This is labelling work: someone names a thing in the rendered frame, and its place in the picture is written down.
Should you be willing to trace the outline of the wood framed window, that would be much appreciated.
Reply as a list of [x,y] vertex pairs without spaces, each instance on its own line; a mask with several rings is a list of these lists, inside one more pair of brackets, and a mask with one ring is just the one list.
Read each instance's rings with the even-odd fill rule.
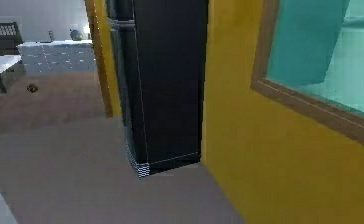
[[251,88],[364,145],[364,0],[263,0]]

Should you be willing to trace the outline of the tall black cabinet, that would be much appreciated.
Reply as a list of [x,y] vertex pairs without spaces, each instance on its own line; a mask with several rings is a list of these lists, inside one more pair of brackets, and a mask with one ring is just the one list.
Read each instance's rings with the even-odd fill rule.
[[209,0],[105,0],[128,160],[140,177],[201,158]]

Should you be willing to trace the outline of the grey kitchen counter cabinet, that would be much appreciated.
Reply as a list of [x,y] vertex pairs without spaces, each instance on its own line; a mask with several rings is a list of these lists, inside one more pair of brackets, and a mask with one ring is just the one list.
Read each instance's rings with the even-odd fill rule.
[[17,48],[28,75],[43,76],[97,70],[91,40],[24,42]]

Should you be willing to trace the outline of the teal curtain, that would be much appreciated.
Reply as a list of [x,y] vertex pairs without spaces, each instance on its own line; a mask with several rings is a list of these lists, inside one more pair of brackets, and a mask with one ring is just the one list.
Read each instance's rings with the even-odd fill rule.
[[280,0],[266,78],[295,87],[326,77],[350,0]]

